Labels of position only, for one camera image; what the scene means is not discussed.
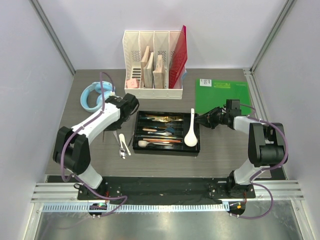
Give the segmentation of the white plastic spoon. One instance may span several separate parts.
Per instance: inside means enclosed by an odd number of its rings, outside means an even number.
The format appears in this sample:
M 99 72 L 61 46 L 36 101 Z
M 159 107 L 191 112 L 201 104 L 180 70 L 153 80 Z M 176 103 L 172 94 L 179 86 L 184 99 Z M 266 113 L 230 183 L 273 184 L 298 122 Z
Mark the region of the white plastic spoon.
M 161 131 L 161 132 L 154 132 L 154 133 L 152 133 L 152 135 L 168 137 L 168 136 L 172 136 L 173 133 L 168 132 L 168 131 Z

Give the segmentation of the pink cube box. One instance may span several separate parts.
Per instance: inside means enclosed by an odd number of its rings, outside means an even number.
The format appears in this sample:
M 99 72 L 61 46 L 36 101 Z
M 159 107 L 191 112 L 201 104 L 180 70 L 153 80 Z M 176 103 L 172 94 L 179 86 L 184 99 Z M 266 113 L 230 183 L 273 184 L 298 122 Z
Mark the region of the pink cube box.
M 127 89 L 138 89 L 140 87 L 140 81 L 137 78 L 130 78 L 126 81 Z

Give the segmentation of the blue plastic spoon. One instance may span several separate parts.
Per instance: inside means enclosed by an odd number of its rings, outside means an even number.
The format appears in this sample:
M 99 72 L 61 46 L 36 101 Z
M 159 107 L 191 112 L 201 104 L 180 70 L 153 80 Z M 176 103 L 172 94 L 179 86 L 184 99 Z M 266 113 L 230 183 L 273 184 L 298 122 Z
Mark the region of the blue plastic spoon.
M 161 130 L 157 130 L 155 132 L 153 131 L 149 131 L 149 134 L 160 134 L 160 133 L 170 133 L 170 134 L 174 134 L 175 130 L 172 127 L 168 127 L 166 129 L 161 129 Z

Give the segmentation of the large white ceramic spoon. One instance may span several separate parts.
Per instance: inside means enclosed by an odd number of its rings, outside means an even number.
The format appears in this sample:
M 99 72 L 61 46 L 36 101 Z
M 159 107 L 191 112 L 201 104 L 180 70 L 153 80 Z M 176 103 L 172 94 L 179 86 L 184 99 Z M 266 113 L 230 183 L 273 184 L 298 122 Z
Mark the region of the large white ceramic spoon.
M 184 143 L 188 147 L 194 147 L 198 143 L 198 139 L 197 139 L 195 131 L 194 131 L 194 120 L 195 120 L 195 109 L 191 108 L 191 110 L 190 110 L 189 130 L 188 130 L 187 134 L 184 137 Z

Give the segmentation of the wooden board right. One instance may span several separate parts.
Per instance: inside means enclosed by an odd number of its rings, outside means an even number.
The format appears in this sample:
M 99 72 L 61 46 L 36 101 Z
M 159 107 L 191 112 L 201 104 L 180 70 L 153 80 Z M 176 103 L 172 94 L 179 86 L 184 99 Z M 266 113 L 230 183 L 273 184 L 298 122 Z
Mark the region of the wooden board right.
M 157 56 L 156 66 L 153 73 L 153 81 L 155 89 L 163 89 L 165 86 L 165 66 L 162 55 Z

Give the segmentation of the magenta plastic folder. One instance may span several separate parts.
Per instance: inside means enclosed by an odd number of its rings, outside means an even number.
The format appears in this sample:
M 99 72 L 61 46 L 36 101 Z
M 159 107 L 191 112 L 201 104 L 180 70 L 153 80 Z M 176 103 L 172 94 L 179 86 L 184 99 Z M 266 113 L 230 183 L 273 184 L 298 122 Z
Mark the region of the magenta plastic folder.
M 174 54 L 172 56 L 172 64 L 169 69 L 168 87 L 173 89 L 176 83 L 180 80 L 188 59 L 187 51 L 187 27 L 182 26 L 177 43 L 175 45 Z

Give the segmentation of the light blue headphones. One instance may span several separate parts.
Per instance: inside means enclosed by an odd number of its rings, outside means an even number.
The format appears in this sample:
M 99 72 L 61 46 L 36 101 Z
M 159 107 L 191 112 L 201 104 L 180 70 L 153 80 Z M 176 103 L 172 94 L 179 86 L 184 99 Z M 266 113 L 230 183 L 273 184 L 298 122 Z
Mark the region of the light blue headphones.
M 102 84 L 100 82 L 93 82 L 82 91 L 80 104 L 85 111 L 94 113 L 102 107 L 103 96 L 107 99 L 115 92 L 115 90 L 116 88 L 110 82 L 103 81 Z M 88 104 L 88 99 L 89 96 L 92 95 L 92 92 L 95 93 L 96 97 L 95 106 L 89 106 Z

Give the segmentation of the small white ceramic spoon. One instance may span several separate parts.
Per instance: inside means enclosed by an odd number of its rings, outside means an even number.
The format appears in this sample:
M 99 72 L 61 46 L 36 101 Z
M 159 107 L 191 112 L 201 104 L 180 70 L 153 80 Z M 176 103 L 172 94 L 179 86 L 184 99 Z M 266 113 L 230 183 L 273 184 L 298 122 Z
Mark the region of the small white ceramic spoon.
M 146 140 L 139 140 L 138 146 L 140 148 L 147 148 L 147 147 L 155 147 L 156 145 L 154 143 L 146 141 Z

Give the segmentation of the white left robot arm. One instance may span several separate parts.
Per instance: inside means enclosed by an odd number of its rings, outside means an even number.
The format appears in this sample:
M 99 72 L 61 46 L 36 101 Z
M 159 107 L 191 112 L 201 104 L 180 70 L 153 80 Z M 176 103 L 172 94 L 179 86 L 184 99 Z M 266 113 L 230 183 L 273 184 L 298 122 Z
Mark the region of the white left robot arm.
M 91 165 L 90 144 L 104 130 L 119 130 L 138 109 L 139 101 L 133 94 L 110 96 L 87 119 L 69 128 L 61 127 L 56 136 L 53 160 L 60 165 L 64 182 L 75 177 L 89 187 L 89 194 L 100 200 L 107 192 L 103 177 Z

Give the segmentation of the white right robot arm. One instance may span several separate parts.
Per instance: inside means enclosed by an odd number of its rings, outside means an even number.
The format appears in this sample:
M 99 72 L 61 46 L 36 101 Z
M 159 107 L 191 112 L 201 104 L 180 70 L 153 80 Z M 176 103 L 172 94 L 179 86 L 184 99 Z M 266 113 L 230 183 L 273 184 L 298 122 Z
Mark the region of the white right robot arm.
M 215 107 L 195 118 L 197 124 L 206 128 L 226 125 L 248 135 L 247 160 L 229 174 L 222 186 L 231 198 L 244 197 L 252 190 L 253 181 L 258 176 L 281 167 L 289 156 L 283 124 L 244 115 L 243 106 L 239 99 L 227 99 L 224 107 Z

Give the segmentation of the green cutting mat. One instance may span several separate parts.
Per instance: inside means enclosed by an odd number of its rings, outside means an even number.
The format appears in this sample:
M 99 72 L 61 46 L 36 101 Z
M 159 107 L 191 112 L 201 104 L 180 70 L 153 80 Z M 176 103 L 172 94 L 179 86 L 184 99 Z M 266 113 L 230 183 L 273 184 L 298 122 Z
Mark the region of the green cutting mat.
M 248 83 L 198 78 L 195 82 L 195 112 L 205 114 L 215 107 L 224 107 L 227 100 L 240 100 L 243 115 L 252 112 Z

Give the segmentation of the white file organizer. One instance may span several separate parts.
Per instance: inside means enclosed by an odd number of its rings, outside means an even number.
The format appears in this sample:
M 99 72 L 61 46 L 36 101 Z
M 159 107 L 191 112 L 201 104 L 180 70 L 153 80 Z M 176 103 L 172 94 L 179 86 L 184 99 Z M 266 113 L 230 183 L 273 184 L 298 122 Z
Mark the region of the white file organizer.
M 180 100 L 187 73 L 187 28 L 126 30 L 124 91 L 138 99 Z

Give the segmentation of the black cutlery tray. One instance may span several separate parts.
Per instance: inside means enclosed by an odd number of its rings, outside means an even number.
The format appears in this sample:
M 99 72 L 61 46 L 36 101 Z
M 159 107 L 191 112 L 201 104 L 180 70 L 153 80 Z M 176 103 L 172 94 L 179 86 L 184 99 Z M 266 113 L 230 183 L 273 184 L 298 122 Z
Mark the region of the black cutlery tray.
M 139 110 L 136 115 L 132 148 L 137 154 L 196 157 L 200 153 L 200 127 L 193 124 L 197 143 L 188 146 L 185 137 L 190 129 L 190 112 Z

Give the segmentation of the white chopstick in tray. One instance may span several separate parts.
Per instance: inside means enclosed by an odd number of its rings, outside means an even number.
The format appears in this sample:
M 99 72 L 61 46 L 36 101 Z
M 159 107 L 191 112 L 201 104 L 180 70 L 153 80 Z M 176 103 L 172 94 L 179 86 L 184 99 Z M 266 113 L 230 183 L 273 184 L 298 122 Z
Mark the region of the white chopstick in tray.
M 156 146 L 168 146 L 173 147 L 173 144 L 171 143 L 163 143 L 163 142 L 147 142 L 147 145 L 156 145 Z

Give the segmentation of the wooden board left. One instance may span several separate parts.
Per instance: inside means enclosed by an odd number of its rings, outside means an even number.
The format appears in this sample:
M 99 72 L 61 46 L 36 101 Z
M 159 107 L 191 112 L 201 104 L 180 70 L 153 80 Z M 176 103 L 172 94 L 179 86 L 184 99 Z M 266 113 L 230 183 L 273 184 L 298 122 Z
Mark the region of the wooden board left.
M 146 89 L 153 88 L 153 69 L 154 69 L 154 52 L 150 46 L 145 48 L 144 54 L 140 61 L 141 65 L 141 87 Z

